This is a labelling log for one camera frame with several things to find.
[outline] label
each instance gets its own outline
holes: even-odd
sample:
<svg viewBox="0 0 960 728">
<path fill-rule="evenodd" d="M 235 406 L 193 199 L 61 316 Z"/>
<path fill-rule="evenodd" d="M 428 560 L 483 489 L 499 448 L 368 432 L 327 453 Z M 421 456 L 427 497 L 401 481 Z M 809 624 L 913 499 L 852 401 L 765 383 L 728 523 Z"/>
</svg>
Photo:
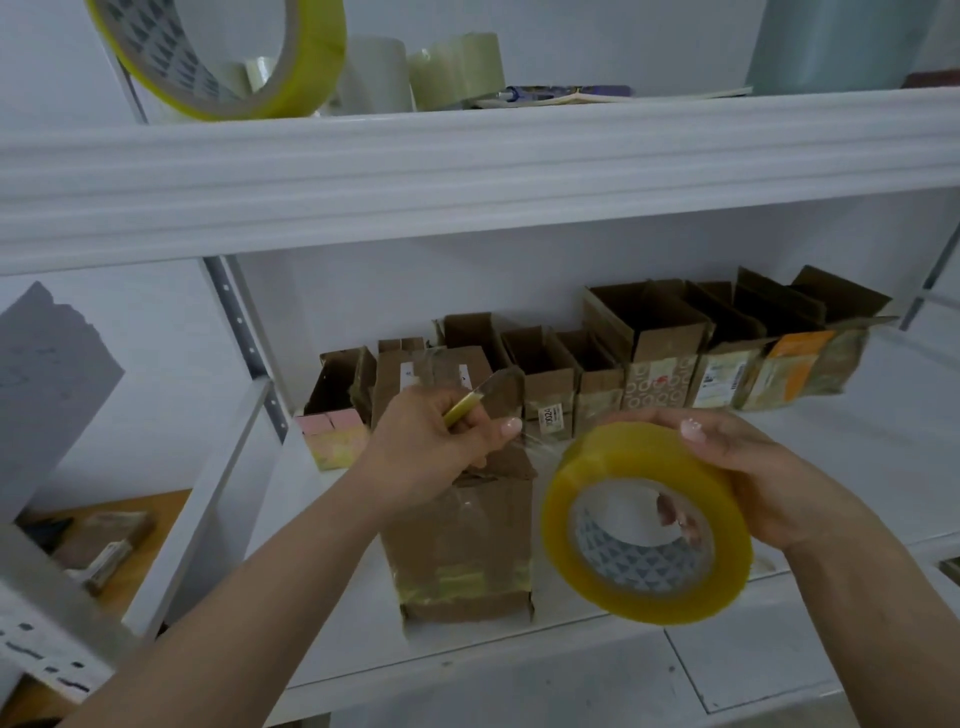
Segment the label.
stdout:
<svg viewBox="0 0 960 728">
<path fill-rule="evenodd" d="M 67 569 L 65 572 L 78 584 L 88 584 L 99 592 L 132 551 L 128 541 L 112 541 L 104 546 L 104 550 L 86 569 Z"/>
<path fill-rule="evenodd" d="M 400 392 L 412 384 L 420 384 L 420 378 L 414 374 L 414 363 L 405 361 L 400 364 Z"/>
<path fill-rule="evenodd" d="M 537 410 L 540 417 L 540 434 L 552 435 L 564 431 L 564 406 L 557 402 Z"/>
<path fill-rule="evenodd" d="M 708 357 L 704 378 L 693 400 L 694 407 L 727 407 L 740 386 L 751 352 L 732 352 Z"/>
</svg>

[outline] forearm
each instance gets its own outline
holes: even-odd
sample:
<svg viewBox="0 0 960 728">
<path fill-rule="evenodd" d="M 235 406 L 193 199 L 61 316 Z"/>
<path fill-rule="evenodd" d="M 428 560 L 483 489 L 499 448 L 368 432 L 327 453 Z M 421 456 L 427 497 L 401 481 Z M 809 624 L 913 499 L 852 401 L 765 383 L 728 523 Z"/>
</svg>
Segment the forearm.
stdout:
<svg viewBox="0 0 960 728">
<path fill-rule="evenodd" d="M 879 523 L 786 553 L 864 728 L 960 716 L 960 620 Z"/>
<path fill-rule="evenodd" d="M 262 726 L 385 518 L 347 473 L 64 728 Z"/>
</svg>

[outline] sticker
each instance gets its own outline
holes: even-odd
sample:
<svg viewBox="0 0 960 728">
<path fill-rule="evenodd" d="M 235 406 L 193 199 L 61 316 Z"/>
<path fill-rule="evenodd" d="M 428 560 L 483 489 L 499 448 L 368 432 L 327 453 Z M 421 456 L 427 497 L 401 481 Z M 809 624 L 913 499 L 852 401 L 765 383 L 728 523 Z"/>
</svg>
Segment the sticker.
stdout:
<svg viewBox="0 0 960 728">
<path fill-rule="evenodd" d="M 727 407 L 740 386 L 752 352 L 733 352 L 708 357 L 704 378 L 693 400 L 694 407 Z"/>
<path fill-rule="evenodd" d="M 537 410 L 540 416 L 540 434 L 552 435 L 564 431 L 564 406 L 557 402 Z"/>
<path fill-rule="evenodd" d="M 414 374 L 414 363 L 405 361 L 400 364 L 400 392 L 412 384 L 420 384 L 420 378 Z"/>
</svg>

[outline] right hand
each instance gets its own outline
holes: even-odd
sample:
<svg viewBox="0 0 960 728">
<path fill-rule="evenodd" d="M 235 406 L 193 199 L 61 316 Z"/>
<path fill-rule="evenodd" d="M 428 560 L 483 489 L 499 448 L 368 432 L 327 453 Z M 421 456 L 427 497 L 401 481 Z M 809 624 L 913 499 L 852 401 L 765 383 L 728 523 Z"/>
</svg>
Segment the right hand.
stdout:
<svg viewBox="0 0 960 728">
<path fill-rule="evenodd" d="M 690 452 L 732 472 L 733 494 L 751 534 L 781 551 L 879 524 L 863 501 L 836 480 L 729 412 L 652 407 L 617 412 L 603 424 L 612 422 L 678 430 Z M 670 503 L 658 506 L 691 537 L 689 517 L 674 515 Z"/>
</svg>

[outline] brown cardboard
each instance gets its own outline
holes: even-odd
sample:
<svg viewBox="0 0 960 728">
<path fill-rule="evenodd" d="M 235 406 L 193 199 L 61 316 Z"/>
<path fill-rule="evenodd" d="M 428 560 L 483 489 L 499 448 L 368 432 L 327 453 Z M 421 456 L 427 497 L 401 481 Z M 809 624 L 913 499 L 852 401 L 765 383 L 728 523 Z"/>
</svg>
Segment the brown cardboard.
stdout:
<svg viewBox="0 0 960 728">
<path fill-rule="evenodd" d="M 586 329 L 561 331 L 557 338 L 579 365 L 573 402 L 573 436 L 579 437 L 605 414 L 620 409 L 624 370 Z"/>
<path fill-rule="evenodd" d="M 458 383 L 462 366 L 471 383 L 492 373 L 478 346 L 383 352 L 373 390 L 374 422 L 412 377 L 424 384 Z M 473 621 L 530 609 L 536 475 L 523 448 L 492 452 L 485 468 L 469 468 L 453 489 L 383 529 L 406 619 Z"/>
<path fill-rule="evenodd" d="M 495 372 L 507 369 L 512 365 L 510 356 L 504 349 L 496 327 L 493 325 L 493 315 L 489 311 L 482 313 L 458 313 L 444 316 L 442 321 L 435 321 L 438 346 L 449 349 L 462 347 L 482 347 L 487 361 Z M 473 382 L 473 387 L 480 384 Z M 485 400 L 487 412 L 491 417 L 520 417 L 523 409 L 523 394 L 511 381 L 506 381 L 495 398 Z"/>
<path fill-rule="evenodd" d="M 373 387 L 372 425 L 376 428 L 384 410 L 399 391 L 411 384 L 460 385 L 474 389 L 492 374 L 480 347 L 406 351 L 394 349 L 380 354 Z"/>
<path fill-rule="evenodd" d="M 557 334 L 541 327 L 503 333 L 513 362 L 523 371 L 523 435 L 532 443 L 573 436 L 576 359 Z"/>
<path fill-rule="evenodd" d="M 714 325 L 707 350 L 697 363 L 686 406 L 739 406 L 749 394 L 743 383 L 753 379 L 764 348 L 776 339 L 766 335 L 767 329 L 760 321 L 733 308 L 733 286 L 729 283 L 688 282 L 683 299 Z"/>
<path fill-rule="evenodd" d="M 684 405 L 712 323 L 683 290 L 675 279 L 585 289 L 585 326 L 627 367 L 623 409 Z"/>
<path fill-rule="evenodd" d="M 320 470 L 348 468 L 367 444 L 376 360 L 367 347 L 320 355 L 323 368 L 296 418 Z"/>
<path fill-rule="evenodd" d="M 870 328 L 897 320 L 877 315 L 891 298 L 812 265 L 804 266 L 790 287 L 825 303 L 827 329 L 837 332 L 813 365 L 804 395 L 838 395 L 860 365 Z"/>
<path fill-rule="evenodd" d="M 410 336 L 405 339 L 380 339 L 376 343 L 377 353 L 395 352 L 400 349 L 405 352 L 422 352 L 426 347 L 422 336 Z"/>
<path fill-rule="evenodd" d="M 834 335 L 826 329 L 827 305 L 745 268 L 737 275 L 733 304 L 777 337 L 753 380 L 742 385 L 749 389 L 743 408 L 770 409 L 795 400 Z"/>
</svg>

